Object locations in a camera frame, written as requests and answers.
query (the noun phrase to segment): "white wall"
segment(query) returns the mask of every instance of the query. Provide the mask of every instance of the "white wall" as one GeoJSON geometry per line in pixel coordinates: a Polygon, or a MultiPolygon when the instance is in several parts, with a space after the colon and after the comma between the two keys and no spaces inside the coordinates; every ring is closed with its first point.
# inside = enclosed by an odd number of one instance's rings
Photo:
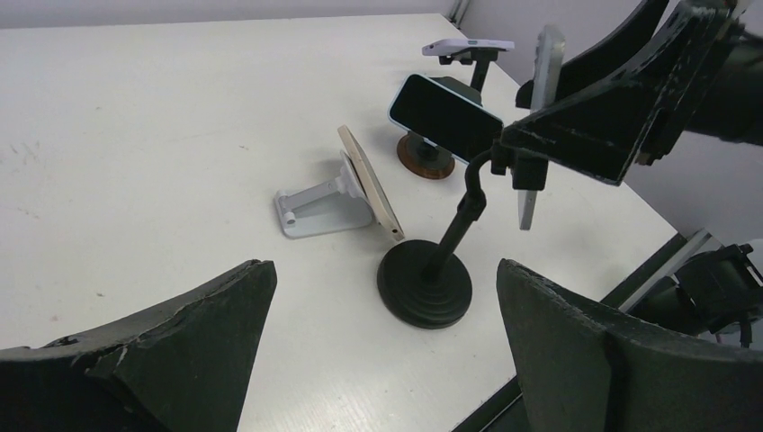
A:
{"type": "MultiPolygon", "coordinates": [[[[521,84],[533,75],[535,43],[546,23],[560,26],[567,38],[565,58],[571,59],[609,34],[638,3],[473,0],[462,30],[473,38],[516,42],[499,65],[521,84]]],[[[742,20],[763,32],[763,2],[754,3],[742,20]]],[[[635,166],[626,183],[682,234],[707,228],[725,244],[763,237],[763,148],[685,133],[654,166],[635,166]]]]}
{"type": "Polygon", "coordinates": [[[0,28],[448,14],[452,6],[453,0],[0,0],[0,28]]]}

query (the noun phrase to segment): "black cable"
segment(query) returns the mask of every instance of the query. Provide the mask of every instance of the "black cable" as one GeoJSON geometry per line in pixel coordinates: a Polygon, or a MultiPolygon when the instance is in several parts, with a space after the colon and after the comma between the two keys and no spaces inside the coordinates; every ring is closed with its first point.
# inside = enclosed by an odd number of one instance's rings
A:
{"type": "Polygon", "coordinates": [[[740,320],[740,344],[742,348],[749,348],[752,343],[752,324],[749,319],[740,320]]]}

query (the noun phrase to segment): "round brown base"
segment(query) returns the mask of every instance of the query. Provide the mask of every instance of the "round brown base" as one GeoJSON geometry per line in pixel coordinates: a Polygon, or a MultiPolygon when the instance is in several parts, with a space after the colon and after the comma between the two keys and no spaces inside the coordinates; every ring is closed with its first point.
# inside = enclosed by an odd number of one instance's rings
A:
{"type": "Polygon", "coordinates": [[[455,160],[453,157],[448,156],[443,160],[440,157],[438,160],[422,160],[416,157],[416,150],[414,148],[408,148],[410,135],[405,135],[398,142],[398,158],[402,162],[403,166],[411,173],[428,178],[430,180],[440,180],[448,177],[455,168],[455,160]]]}

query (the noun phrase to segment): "black screen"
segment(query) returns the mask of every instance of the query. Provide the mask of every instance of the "black screen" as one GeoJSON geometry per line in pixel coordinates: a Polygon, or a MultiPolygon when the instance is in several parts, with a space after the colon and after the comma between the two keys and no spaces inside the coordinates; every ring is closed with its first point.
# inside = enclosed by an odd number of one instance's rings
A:
{"type": "Polygon", "coordinates": [[[492,114],[419,75],[406,79],[390,118],[467,162],[489,150],[503,129],[492,114]]]}

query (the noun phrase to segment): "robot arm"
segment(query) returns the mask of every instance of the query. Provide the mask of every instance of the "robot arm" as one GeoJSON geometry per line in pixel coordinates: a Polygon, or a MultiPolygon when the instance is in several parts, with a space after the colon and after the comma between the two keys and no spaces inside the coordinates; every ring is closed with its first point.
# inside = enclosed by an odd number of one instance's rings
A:
{"type": "MultiPolygon", "coordinates": [[[[737,20],[746,4],[684,0],[654,34],[667,4],[643,0],[565,64],[554,103],[503,130],[508,156],[494,158],[494,171],[505,162],[515,189],[541,190],[545,172],[522,162],[543,159],[619,185],[633,163],[667,155],[683,131],[763,145],[763,43],[737,20]]],[[[522,86],[517,106],[530,107],[533,88],[522,86]]]]}

